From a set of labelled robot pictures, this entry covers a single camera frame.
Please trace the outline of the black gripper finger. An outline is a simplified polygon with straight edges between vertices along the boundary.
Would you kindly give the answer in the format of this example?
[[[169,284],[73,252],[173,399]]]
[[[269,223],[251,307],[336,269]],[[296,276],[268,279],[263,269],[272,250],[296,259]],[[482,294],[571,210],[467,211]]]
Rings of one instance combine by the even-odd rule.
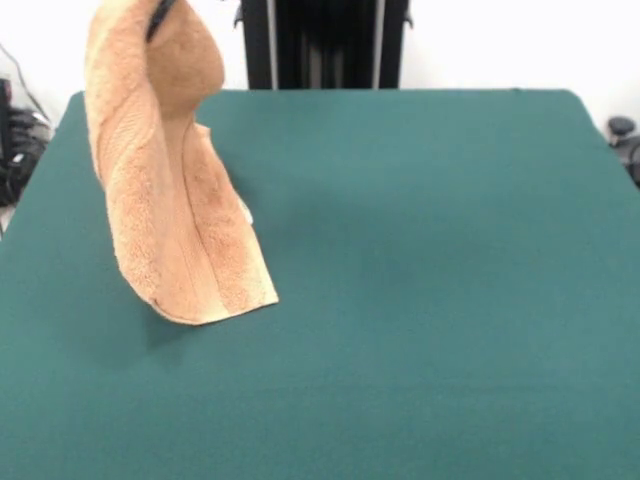
[[[174,5],[175,0],[160,0],[156,5],[151,17],[149,26],[146,32],[146,39],[152,40],[157,30],[162,25],[164,19],[168,15],[172,6]]]

